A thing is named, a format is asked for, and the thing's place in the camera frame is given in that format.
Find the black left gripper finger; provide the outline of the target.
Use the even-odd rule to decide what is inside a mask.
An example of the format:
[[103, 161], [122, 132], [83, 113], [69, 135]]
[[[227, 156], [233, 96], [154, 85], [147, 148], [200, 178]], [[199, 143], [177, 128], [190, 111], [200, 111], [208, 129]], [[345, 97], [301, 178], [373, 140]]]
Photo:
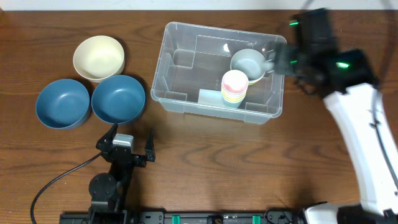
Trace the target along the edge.
[[117, 133], [118, 124], [114, 123], [107, 133], [105, 133], [96, 143], [96, 148], [100, 151], [110, 151], [113, 147], [113, 139]]
[[154, 162], [155, 161], [155, 151], [154, 151], [153, 129], [151, 129], [149, 131], [149, 135], [148, 135], [144, 150], [145, 150], [146, 161]]

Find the grey-blue small bowl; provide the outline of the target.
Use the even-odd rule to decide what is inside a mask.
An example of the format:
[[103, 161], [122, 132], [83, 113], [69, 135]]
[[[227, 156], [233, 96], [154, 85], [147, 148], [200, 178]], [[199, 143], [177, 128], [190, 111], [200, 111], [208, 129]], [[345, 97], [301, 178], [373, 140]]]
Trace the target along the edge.
[[242, 49], [236, 52], [230, 63], [231, 70], [243, 72], [250, 82], [256, 82], [267, 72], [272, 71], [274, 64], [268, 62], [266, 58], [253, 49]]

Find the dark blue bowl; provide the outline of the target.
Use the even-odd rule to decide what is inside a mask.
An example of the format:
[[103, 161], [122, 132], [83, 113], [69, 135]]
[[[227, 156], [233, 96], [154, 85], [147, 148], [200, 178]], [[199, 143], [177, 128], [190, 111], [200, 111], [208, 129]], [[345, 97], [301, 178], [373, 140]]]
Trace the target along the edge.
[[95, 115], [106, 123], [126, 124], [144, 111], [146, 91], [135, 78], [116, 75], [101, 82], [91, 97]]
[[89, 118], [90, 95], [86, 87], [76, 80], [57, 80], [40, 92], [35, 113], [39, 121], [49, 128], [73, 129]]

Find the white small bowl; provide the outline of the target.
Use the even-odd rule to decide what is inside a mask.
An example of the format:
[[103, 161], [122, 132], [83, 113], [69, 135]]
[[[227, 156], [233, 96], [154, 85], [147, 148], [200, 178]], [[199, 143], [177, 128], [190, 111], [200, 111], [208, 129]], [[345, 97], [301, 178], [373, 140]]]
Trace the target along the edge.
[[266, 73], [264, 73], [262, 76], [260, 76], [260, 77], [257, 78], [257, 79], [249, 80], [249, 85], [253, 85], [253, 84], [255, 84], [256, 82], [258, 82], [259, 80], [261, 80], [261, 79], [264, 77], [265, 74], [266, 74]]

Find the yellow small bowl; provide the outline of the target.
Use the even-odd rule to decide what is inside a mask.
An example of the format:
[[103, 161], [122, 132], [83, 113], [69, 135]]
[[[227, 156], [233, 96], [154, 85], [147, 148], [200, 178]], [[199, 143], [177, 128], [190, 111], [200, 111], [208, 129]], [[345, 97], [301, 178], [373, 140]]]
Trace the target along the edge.
[[256, 80], [249, 80], [249, 86], [250, 85], [253, 85], [253, 84], [255, 84], [255, 83], [257, 83], [258, 81], [260, 81], [262, 78], [258, 78], [258, 79], [256, 79]]

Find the pink cup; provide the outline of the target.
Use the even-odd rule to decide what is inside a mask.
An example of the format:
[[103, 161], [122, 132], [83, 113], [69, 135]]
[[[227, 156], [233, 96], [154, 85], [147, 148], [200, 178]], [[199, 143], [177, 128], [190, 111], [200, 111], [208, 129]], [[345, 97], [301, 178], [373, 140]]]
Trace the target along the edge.
[[221, 86], [230, 93], [246, 92], [248, 85], [248, 77], [239, 70], [230, 70], [226, 72], [221, 80]]

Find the yellow cup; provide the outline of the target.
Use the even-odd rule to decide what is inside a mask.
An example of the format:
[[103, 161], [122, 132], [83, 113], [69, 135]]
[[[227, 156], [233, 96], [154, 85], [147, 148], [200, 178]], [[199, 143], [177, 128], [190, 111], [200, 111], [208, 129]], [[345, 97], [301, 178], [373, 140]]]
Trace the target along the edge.
[[222, 96], [224, 96], [226, 98], [240, 98], [240, 97], [243, 97], [243, 96], [245, 97], [246, 96], [245, 94], [242, 94], [242, 95], [230, 95], [230, 94], [227, 94], [225, 92], [222, 92], [221, 94], [222, 94]]
[[225, 102], [232, 103], [232, 104], [240, 103], [240, 102], [243, 101], [243, 99], [244, 99], [244, 96], [240, 97], [240, 98], [226, 98], [226, 97], [223, 96], [223, 100]]

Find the cream cup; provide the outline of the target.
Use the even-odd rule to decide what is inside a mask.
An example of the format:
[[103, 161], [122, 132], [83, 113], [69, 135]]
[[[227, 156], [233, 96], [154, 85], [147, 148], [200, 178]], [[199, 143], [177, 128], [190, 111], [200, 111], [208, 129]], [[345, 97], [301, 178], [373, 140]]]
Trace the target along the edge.
[[230, 95], [242, 95], [242, 94], [246, 95], [246, 90], [240, 91], [238, 93], [235, 93], [235, 92], [230, 92], [230, 91], [226, 90], [225, 88], [222, 88], [221, 92], [225, 92], [225, 93], [230, 94]]

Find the light blue cup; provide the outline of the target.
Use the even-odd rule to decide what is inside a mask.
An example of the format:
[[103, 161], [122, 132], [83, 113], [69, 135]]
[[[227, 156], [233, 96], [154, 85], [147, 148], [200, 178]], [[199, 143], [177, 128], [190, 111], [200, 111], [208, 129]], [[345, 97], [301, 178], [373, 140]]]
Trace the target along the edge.
[[228, 108], [238, 108], [241, 105], [241, 103], [242, 103], [242, 101], [229, 102], [229, 101], [223, 100], [223, 104]]

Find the cream large bowl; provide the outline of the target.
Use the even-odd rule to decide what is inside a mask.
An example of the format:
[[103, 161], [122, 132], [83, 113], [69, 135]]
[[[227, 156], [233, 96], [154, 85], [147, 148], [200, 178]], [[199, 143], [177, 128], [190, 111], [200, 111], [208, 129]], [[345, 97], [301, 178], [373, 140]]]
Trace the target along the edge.
[[120, 75], [124, 70], [125, 61], [121, 43], [106, 35], [84, 40], [73, 55], [76, 72], [94, 83], [100, 83], [113, 75]]

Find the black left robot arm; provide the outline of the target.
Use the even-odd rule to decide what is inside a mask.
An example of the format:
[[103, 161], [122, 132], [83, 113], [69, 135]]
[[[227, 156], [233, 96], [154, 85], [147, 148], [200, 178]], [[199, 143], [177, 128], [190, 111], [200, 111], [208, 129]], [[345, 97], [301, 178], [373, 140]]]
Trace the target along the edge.
[[92, 178], [89, 184], [91, 207], [90, 223], [134, 223], [132, 212], [124, 209], [126, 195], [131, 183], [132, 173], [136, 167], [145, 167], [155, 161], [153, 131], [145, 145], [145, 154], [133, 153], [134, 138], [127, 134], [117, 133], [115, 123], [96, 143], [103, 159], [111, 164], [109, 172], [100, 173]]

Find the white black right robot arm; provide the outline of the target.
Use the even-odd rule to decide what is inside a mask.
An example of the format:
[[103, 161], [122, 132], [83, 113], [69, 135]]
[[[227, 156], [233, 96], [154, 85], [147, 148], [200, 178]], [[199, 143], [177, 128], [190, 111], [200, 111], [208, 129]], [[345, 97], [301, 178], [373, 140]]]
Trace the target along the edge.
[[276, 44], [275, 72], [315, 88], [336, 121], [355, 170], [356, 205], [318, 203], [300, 212], [304, 223], [397, 223], [397, 146], [384, 114], [379, 80], [365, 54], [335, 47]]

